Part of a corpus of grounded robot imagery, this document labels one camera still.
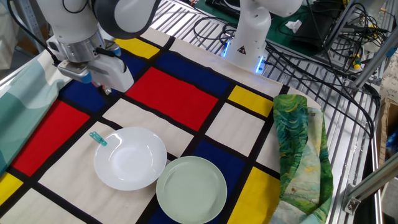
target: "green patterned cloth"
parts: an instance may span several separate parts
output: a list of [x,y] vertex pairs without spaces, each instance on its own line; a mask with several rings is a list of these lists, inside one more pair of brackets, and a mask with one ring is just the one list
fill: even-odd
[[69,81],[45,51],[0,90],[0,177]]
[[333,193],[323,112],[300,95],[274,99],[280,201],[270,223],[325,223]]

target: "yellow rectangle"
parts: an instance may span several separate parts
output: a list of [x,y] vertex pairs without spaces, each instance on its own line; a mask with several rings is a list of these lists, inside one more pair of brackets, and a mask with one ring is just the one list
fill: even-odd
[[151,44],[147,44],[139,39],[131,39],[131,40],[117,39],[115,40],[115,42],[119,44],[121,48],[128,50],[130,53],[146,59],[150,59],[157,52],[159,52],[159,49],[157,47],[154,47]]
[[18,178],[5,172],[0,177],[0,205],[2,205],[23,184]]
[[268,115],[274,106],[274,102],[271,100],[265,99],[264,97],[240,86],[236,86],[234,88],[228,99],[251,111],[264,115],[266,118],[268,118]]
[[228,224],[266,224],[279,203],[279,180],[253,167]]

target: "teal plastic clip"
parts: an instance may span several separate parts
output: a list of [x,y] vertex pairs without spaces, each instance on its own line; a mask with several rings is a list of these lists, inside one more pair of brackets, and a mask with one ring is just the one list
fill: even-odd
[[92,137],[96,142],[100,143],[103,146],[106,146],[108,144],[96,131],[90,133],[90,137]]

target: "red square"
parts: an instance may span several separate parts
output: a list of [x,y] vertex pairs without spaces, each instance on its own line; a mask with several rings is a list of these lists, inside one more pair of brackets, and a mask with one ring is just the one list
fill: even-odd
[[31,176],[88,118],[56,100],[11,166]]
[[218,99],[195,86],[150,68],[127,96],[198,131]]

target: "light green plate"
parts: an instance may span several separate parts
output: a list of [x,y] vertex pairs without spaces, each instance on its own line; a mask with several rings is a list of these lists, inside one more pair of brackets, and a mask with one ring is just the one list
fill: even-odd
[[226,201],[226,182],[220,170],[200,157],[188,156],[166,166],[156,185],[160,207],[183,224],[214,219]]

